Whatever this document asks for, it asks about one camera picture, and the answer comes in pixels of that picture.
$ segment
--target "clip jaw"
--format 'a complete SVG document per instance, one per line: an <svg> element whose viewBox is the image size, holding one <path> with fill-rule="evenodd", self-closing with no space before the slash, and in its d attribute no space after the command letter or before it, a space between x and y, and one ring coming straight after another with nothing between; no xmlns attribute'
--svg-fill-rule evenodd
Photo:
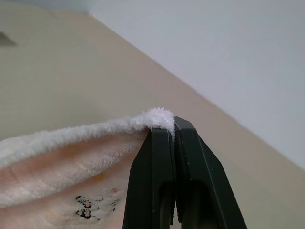
<svg viewBox="0 0 305 229"><path fill-rule="evenodd" d="M131 170L123 229L246 229L224 169L193 125L175 117L175 144L153 129Z"/></svg>

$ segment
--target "beige floor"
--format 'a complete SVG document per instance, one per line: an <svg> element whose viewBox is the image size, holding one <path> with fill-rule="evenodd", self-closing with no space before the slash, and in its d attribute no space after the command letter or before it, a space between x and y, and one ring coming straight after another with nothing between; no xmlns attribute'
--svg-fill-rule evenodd
<svg viewBox="0 0 305 229"><path fill-rule="evenodd" d="M0 2L0 31L17 44L0 46L0 139L165 106L221 160L248 228L304 228L305 172L95 19Z"/></svg>

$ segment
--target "white towel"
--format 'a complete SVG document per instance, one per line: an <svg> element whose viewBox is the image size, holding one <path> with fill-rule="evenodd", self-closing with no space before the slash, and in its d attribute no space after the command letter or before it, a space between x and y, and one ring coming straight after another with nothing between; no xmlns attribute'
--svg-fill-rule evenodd
<svg viewBox="0 0 305 229"><path fill-rule="evenodd" d="M163 108L134 118L0 141L0 227L121 229L130 166Z"/></svg>

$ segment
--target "fluffy fabric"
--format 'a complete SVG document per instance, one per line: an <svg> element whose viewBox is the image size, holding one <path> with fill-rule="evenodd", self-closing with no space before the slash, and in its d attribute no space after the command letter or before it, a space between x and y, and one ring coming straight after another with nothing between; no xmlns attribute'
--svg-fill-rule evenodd
<svg viewBox="0 0 305 229"><path fill-rule="evenodd" d="M174 136L173 114L155 108L1 141L3 228L122 228L130 166L151 128Z"/></svg>

